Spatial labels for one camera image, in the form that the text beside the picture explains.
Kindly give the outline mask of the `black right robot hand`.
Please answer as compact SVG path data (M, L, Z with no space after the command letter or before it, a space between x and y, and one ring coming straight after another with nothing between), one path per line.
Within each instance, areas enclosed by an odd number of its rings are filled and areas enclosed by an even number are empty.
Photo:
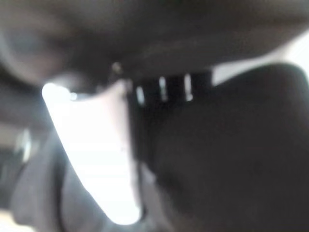
M43 97L102 232L306 232L309 83L275 63Z

